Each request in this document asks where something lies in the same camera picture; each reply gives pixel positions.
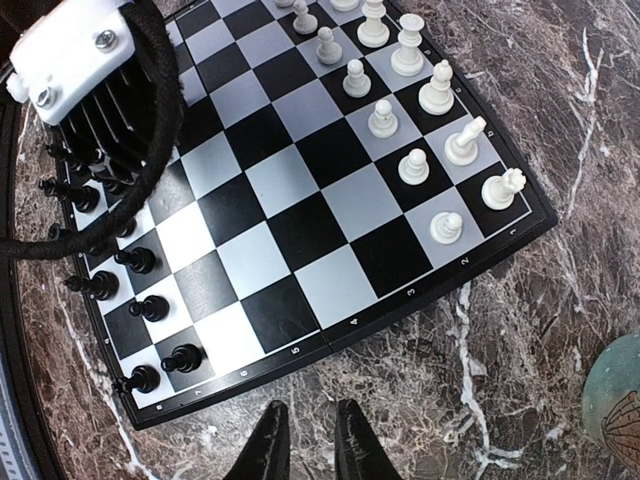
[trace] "screw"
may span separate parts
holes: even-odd
[[[113,30],[105,30],[96,37],[96,48],[102,52],[109,52],[118,43],[118,36]]]

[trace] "black square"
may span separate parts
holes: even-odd
[[[309,13],[318,19],[318,28],[320,27],[329,27],[331,29],[335,28],[336,22],[329,16],[327,12],[320,6],[318,3],[312,3],[309,5]],[[301,43],[306,42],[310,38],[314,38],[318,31],[310,33],[309,35],[300,35],[293,28],[293,21],[296,19],[295,13],[290,13],[286,17],[282,17],[278,20],[278,23],[282,26],[282,29],[287,32],[289,38],[295,45],[300,45]]]
[[[197,68],[204,88],[208,93],[211,93],[248,72],[249,64],[242,55],[238,44],[232,43],[200,62]]]
[[[224,19],[224,23],[236,40],[264,27],[269,22],[273,22],[273,17],[267,7],[260,2],[253,2]]]
[[[297,146],[320,188],[371,163],[369,154],[344,118],[309,135]]]
[[[120,360],[152,344],[144,319],[142,317],[133,317],[129,314],[129,304],[131,302],[133,302],[133,299],[123,303],[104,316],[104,321],[111,337],[111,344]]]
[[[242,300],[265,353],[319,329],[294,277],[286,277]]]
[[[271,101],[316,79],[298,49],[292,48],[253,70]]]
[[[358,28],[364,22],[364,18],[356,18],[355,20],[351,20],[349,23],[345,23],[340,28],[347,34],[347,37],[353,42],[354,45],[358,46],[358,49],[362,52],[363,55],[369,55],[373,52],[376,52],[384,47],[388,47],[389,45],[393,45],[398,40],[398,27],[393,23],[393,21],[385,15],[382,17],[382,23],[384,23],[387,27],[389,27],[389,41],[385,43],[380,48],[369,48],[365,47],[360,43],[358,39]]]
[[[198,383],[204,382],[205,380],[210,379],[215,376],[215,372],[213,371],[213,367],[211,366],[211,362],[206,356],[206,352],[202,348],[202,342],[200,341],[200,337],[196,333],[195,328],[189,327],[181,332],[176,333],[175,335],[162,340],[160,343],[156,343],[156,350],[158,351],[158,355],[160,359],[169,357],[173,352],[173,349],[179,347],[180,345],[191,344],[195,345],[202,352],[202,364],[194,371],[189,373],[178,372],[168,372],[167,376],[169,377],[169,381],[176,392],[184,390],[189,387],[193,387]]]
[[[222,131],[222,121],[206,96],[189,107],[185,113],[182,130],[178,137],[178,151],[184,155]]]
[[[378,297],[433,268],[404,216],[359,238],[351,247]]]
[[[371,64],[364,58],[361,58],[360,61],[364,64],[364,73],[371,79],[371,91],[362,98],[350,97],[342,87],[342,82],[347,76],[346,65],[320,79],[345,116],[370,105],[372,98],[383,98],[391,93],[391,90],[389,90]]]
[[[513,204],[506,210],[492,210],[485,205],[482,200],[484,182],[489,177],[502,175],[504,172],[505,169],[501,163],[494,163],[489,168],[457,185],[458,192],[460,192],[462,199],[467,204],[471,215],[473,215],[485,237],[503,229],[529,211],[522,195],[516,195]],[[531,189],[529,183],[527,183],[522,193],[526,195],[528,189]]]
[[[198,204],[218,247],[266,218],[244,173],[202,197]]]
[[[402,104],[404,109],[407,111],[413,123],[416,124],[418,130],[422,135],[427,135],[431,132],[435,132],[441,127],[457,120],[466,115],[466,110],[462,106],[462,104],[455,99],[453,107],[444,115],[434,116],[425,112],[420,106],[420,102],[418,101],[418,92],[422,88],[423,85],[426,85],[426,82],[418,82],[414,85],[406,87],[399,92],[396,92],[396,98]]]
[[[155,285],[160,280],[163,280],[171,274],[171,269],[167,263],[167,257],[164,254],[162,243],[160,242],[158,232],[155,229],[145,233],[124,250],[130,252],[137,247],[148,248],[151,250],[156,257],[156,264],[151,272],[145,274],[133,273],[131,269],[127,267],[127,274],[129,275],[129,280],[131,280],[133,292],[136,295],[144,292],[147,288]]]
[[[184,72],[193,67],[193,59],[187,48],[187,44],[182,42],[175,48],[176,59],[178,60],[178,72],[182,75]]]
[[[321,193],[279,213],[267,223],[292,272],[347,243]]]
[[[218,252],[211,252],[175,274],[194,322],[228,307],[238,298]]]
[[[400,178],[400,174],[398,173],[400,161],[409,155],[409,152],[414,148],[424,150],[427,154],[427,163],[429,164],[429,177],[420,185],[408,185]],[[412,208],[423,204],[427,200],[453,187],[449,175],[447,175],[447,172],[433,153],[433,150],[429,148],[429,144],[423,138],[378,160],[376,167],[378,167],[384,181],[389,186],[389,189],[403,212],[408,212]]]
[[[272,105],[231,126],[226,136],[243,170],[293,143]]]
[[[156,225],[195,201],[182,161],[169,165],[149,199],[149,209]]]
[[[189,38],[205,27],[220,19],[216,8],[210,1],[202,2],[176,20],[182,38]]]

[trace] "chessboard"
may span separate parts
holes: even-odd
[[[179,145],[135,230],[101,252],[75,258],[79,276],[110,272],[105,301],[85,295],[114,379],[138,366],[159,372],[149,393],[122,395],[141,429],[218,403],[309,365],[425,307],[495,266],[551,228],[555,214],[491,109],[456,67],[454,104],[433,116],[418,102],[442,50],[423,30],[424,67],[402,76],[391,66],[403,12],[386,1],[389,41],[358,40],[364,18],[329,0],[309,2],[319,27],[343,50],[318,61],[316,33],[300,35],[291,7],[274,0],[198,1],[167,19],[188,105]],[[349,60],[371,80],[361,98],[345,93]],[[398,128],[377,138],[368,127],[376,102]],[[474,118],[487,126],[477,158],[454,165],[445,144]],[[409,185],[399,164],[426,153],[429,176]],[[486,206],[485,182],[508,169],[527,178],[503,210]],[[119,198],[68,167],[61,180],[100,192],[97,207],[65,207],[69,229],[108,215]],[[443,244],[432,220],[455,212],[457,241]],[[118,250],[153,252],[150,273],[114,260]],[[130,305],[158,296],[166,318],[133,316]],[[189,372],[164,371],[177,346],[202,359]]]

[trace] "chess piece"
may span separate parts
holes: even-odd
[[[414,148],[409,155],[400,160],[398,173],[403,182],[409,185],[420,185],[429,177],[429,164],[424,150]]]
[[[170,357],[162,359],[162,370],[165,372],[179,371],[189,373],[197,369],[202,363],[202,352],[195,345],[180,345],[173,349]]]
[[[120,377],[113,384],[113,389],[118,395],[126,395],[133,390],[140,393],[151,393],[160,385],[160,374],[149,365],[139,365],[133,369],[131,376]]]
[[[318,19],[309,13],[309,7],[304,0],[296,0],[293,3],[293,11],[296,19],[293,21],[293,29],[300,35],[311,35],[318,28]]]
[[[320,45],[316,49],[318,60],[323,65],[333,65],[342,58],[342,47],[334,40],[333,31],[329,27],[318,30]]]
[[[141,275],[147,274],[156,266],[156,256],[151,250],[143,247],[136,247],[130,252],[120,250],[114,256],[118,265],[128,266],[133,273]]]
[[[451,135],[444,145],[444,153],[451,163],[458,167],[470,165],[478,157],[478,137],[487,122],[477,117],[465,125],[461,133]]]
[[[101,270],[91,279],[73,275],[64,281],[64,285],[72,292],[86,293],[96,300],[104,301],[115,297],[120,282],[113,273]]]
[[[462,217],[459,214],[443,212],[433,217],[429,231],[436,242],[450,245],[462,235],[462,224]]]
[[[369,130],[378,138],[389,138],[398,131],[398,119],[388,100],[378,100],[369,117]]]
[[[347,76],[344,77],[342,88],[353,98],[362,98],[371,91],[371,79],[364,73],[364,64],[360,60],[347,63]]]
[[[93,187],[70,187],[58,182],[55,178],[40,180],[38,188],[46,197],[56,197],[60,200],[70,200],[81,213],[89,213],[98,206],[100,192]]]
[[[422,44],[420,30],[424,28],[424,20],[413,13],[406,13],[400,17],[400,26],[400,48],[391,55],[391,66],[398,75],[413,77],[424,67],[424,56],[418,48]]]
[[[331,0],[331,6],[338,12],[350,12],[355,9],[360,0]]]
[[[489,177],[482,185],[482,200],[492,210],[506,210],[516,193],[527,184],[527,178],[519,168],[510,168],[502,176]]]
[[[149,295],[142,302],[131,303],[129,314],[132,317],[142,317],[149,322],[159,322],[169,315],[169,302],[164,297]]]
[[[425,112],[430,115],[444,115],[453,108],[452,78],[453,69],[447,60],[433,68],[433,77],[418,93],[418,101]]]
[[[368,48],[380,48],[389,41],[389,27],[382,23],[387,9],[383,0],[365,0],[362,13],[366,20],[358,27],[358,40]]]

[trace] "white square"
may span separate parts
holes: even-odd
[[[158,357],[156,347],[153,345],[150,345],[144,350],[140,350],[139,352],[136,352],[123,360],[120,360],[120,367],[122,368],[122,372],[127,377],[131,376],[133,369],[138,365],[147,365],[149,367],[153,367],[160,374],[160,385],[158,385],[158,387],[152,392],[140,393],[138,390],[133,391],[133,399],[140,409],[148,407],[149,405],[153,405],[155,403],[162,402],[163,400],[166,400],[167,398],[173,397],[175,395],[175,391],[171,386],[169,377],[162,370],[160,363],[160,357]]]
[[[164,280],[153,284],[144,292],[136,295],[138,302],[144,301],[150,295],[157,295],[169,302],[169,315],[159,322],[148,322],[145,320],[145,326],[149,332],[149,336],[153,343],[158,343],[169,338],[171,335],[184,330],[193,325],[187,305],[176,283],[173,275],[169,275]]]
[[[162,222],[156,230],[174,273],[216,248],[195,202]]]
[[[242,172],[224,132],[185,154],[182,166],[196,199]]]
[[[290,273],[266,222],[228,241],[218,254],[240,300]]]
[[[240,303],[200,320],[195,329],[216,376],[244,368],[265,356]]]

